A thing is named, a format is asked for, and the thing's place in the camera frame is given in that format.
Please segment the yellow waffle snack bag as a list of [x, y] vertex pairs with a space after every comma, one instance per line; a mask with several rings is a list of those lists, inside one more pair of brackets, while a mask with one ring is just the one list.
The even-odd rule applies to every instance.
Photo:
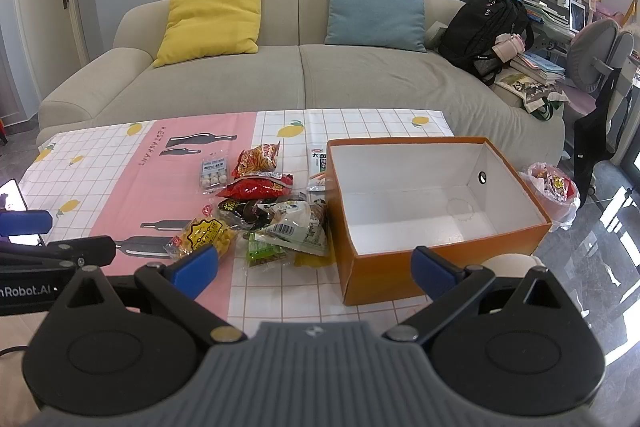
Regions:
[[236, 239], [236, 231], [217, 218], [191, 220], [164, 246], [171, 258], [190, 256], [204, 247], [214, 247], [218, 258], [230, 251]]

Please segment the white blue snack bag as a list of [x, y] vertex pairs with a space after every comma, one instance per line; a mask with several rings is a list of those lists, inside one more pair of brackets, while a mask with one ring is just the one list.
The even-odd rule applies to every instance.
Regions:
[[326, 257], [326, 232], [323, 207], [306, 200], [289, 199], [272, 204], [259, 204], [267, 213], [267, 224], [252, 233], [256, 241], [279, 246], [316, 257]]

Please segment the orange spicy stick snack bag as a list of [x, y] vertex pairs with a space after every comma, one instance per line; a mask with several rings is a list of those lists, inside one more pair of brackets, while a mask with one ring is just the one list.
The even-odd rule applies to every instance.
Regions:
[[232, 170], [233, 178], [243, 178], [243, 176], [260, 172], [273, 172], [277, 169], [279, 152], [279, 143], [262, 143], [249, 150], [243, 150]]

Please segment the white candy ball packet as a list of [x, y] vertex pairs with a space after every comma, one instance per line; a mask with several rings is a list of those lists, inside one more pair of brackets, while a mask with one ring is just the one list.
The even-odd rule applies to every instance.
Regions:
[[200, 187], [204, 194], [213, 193], [229, 183], [229, 167], [226, 155], [212, 155], [201, 162]]

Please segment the white latiao snack packet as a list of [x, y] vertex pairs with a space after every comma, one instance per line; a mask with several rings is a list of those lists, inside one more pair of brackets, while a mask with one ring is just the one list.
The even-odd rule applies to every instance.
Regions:
[[308, 150], [308, 192], [326, 191], [326, 150], [313, 146]]

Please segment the pink white tablecloth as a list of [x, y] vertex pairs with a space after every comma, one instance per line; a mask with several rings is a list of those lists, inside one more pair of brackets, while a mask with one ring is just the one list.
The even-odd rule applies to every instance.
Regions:
[[[74, 130], [55, 135], [21, 181], [17, 199], [53, 219], [46, 242], [106, 234], [118, 251], [108, 272], [128, 274], [147, 261], [164, 261], [165, 245], [213, 196], [201, 187], [205, 159], [235, 164], [239, 153], [271, 143], [281, 171], [303, 190], [309, 154], [333, 139], [442, 136], [444, 115], [427, 109], [293, 109], [164, 120]], [[237, 239], [200, 303], [247, 334], [262, 322], [364, 320], [384, 331], [427, 304], [424, 296], [346, 306], [333, 260], [292, 257], [249, 267]]]

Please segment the green snack packet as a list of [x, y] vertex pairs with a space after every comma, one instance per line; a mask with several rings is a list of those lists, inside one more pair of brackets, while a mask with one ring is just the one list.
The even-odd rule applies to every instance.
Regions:
[[250, 234], [247, 239], [246, 264], [250, 268], [265, 265], [273, 261], [280, 261], [286, 257], [283, 247], [273, 245]]

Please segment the dark brown snack packet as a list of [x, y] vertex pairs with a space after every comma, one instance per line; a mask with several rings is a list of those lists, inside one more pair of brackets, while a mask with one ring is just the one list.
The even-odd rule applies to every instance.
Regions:
[[237, 200], [224, 199], [217, 206], [218, 216], [230, 227], [243, 230], [256, 230], [269, 225], [271, 215], [267, 207], [270, 200], [250, 199]]

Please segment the orange cardboard box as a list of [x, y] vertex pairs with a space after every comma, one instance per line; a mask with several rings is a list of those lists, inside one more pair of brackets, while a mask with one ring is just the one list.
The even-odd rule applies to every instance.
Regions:
[[326, 146], [326, 220], [347, 306], [416, 297], [413, 249], [457, 267], [530, 255], [551, 219], [488, 139], [339, 139]]

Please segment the red snack bag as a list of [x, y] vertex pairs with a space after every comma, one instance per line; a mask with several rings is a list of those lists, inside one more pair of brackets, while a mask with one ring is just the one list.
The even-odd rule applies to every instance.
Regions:
[[216, 193], [217, 197], [235, 200], [270, 199], [291, 193], [292, 174], [241, 176]]

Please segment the pink trash bin with bag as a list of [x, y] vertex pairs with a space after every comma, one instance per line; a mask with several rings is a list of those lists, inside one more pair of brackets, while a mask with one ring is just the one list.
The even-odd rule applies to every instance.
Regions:
[[551, 218], [550, 231], [569, 230], [580, 207], [580, 194], [574, 181], [546, 162], [535, 162], [520, 172], [520, 177]]

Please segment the printed tote bag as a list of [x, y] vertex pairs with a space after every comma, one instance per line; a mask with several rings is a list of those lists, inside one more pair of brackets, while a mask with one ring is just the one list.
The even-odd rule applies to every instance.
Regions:
[[570, 101], [556, 83], [545, 84], [522, 72], [500, 74], [494, 81], [494, 87], [514, 95], [522, 109], [541, 121], [550, 120], [557, 109]]

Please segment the beige sofa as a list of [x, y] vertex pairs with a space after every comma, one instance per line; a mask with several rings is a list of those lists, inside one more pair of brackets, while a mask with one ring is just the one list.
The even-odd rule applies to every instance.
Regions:
[[518, 98], [488, 87], [434, 51], [326, 44], [330, 0], [262, 0], [254, 54], [154, 67], [169, 13], [138, 5], [111, 49], [79, 69], [39, 107], [40, 142], [60, 132], [137, 120], [258, 110], [433, 109], [456, 135], [484, 136], [516, 168], [561, 159], [561, 112], [542, 121]]

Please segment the black backpack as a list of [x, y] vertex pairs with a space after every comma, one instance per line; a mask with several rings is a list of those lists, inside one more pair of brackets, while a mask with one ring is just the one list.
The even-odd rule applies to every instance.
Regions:
[[524, 4], [518, 0], [470, 0], [445, 30], [438, 52], [491, 86], [500, 72], [534, 44]]

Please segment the grey desk chair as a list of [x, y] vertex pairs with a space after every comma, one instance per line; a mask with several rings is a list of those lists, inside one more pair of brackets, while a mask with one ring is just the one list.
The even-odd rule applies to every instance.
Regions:
[[630, 91], [634, 73], [628, 78], [622, 72], [626, 66], [632, 65], [630, 58], [638, 44], [639, 37], [621, 28], [615, 20], [597, 20], [578, 32], [566, 58], [564, 91], [568, 96], [567, 118], [577, 119], [592, 113], [605, 83], [619, 70], [620, 77], [614, 80], [611, 100], [606, 106], [608, 119], [613, 118]]

